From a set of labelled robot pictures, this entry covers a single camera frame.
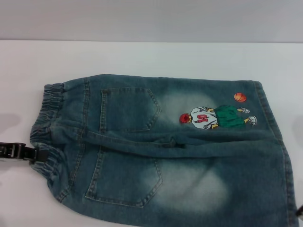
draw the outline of embroidered patch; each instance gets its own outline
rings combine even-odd
[[[180,123],[192,123],[199,129],[223,128],[244,128],[245,124],[256,125],[257,118],[249,116],[243,118],[238,116],[238,112],[249,114],[246,108],[236,108],[231,105],[222,105],[212,109],[209,107],[197,107],[190,114],[184,113],[180,116]]]
[[[236,93],[233,97],[235,98],[235,100],[237,102],[240,102],[240,103],[244,103],[247,100],[246,95],[244,95],[241,92]]]

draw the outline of red hair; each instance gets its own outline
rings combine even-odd
[[[184,113],[180,116],[180,123],[187,123],[190,120],[190,115],[188,113]]]

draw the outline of jeans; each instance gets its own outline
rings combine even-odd
[[[54,197],[144,227],[297,227],[291,162],[255,81],[98,75],[46,85],[32,164]]]

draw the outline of denim shorts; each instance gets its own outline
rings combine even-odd
[[[70,209],[144,227],[297,227],[291,162],[255,81],[98,75],[46,85],[32,167]]]

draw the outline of white jersey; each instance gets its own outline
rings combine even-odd
[[[210,129],[213,124],[218,124],[214,111],[208,111],[206,107],[197,107],[190,113],[192,123],[200,129]]]

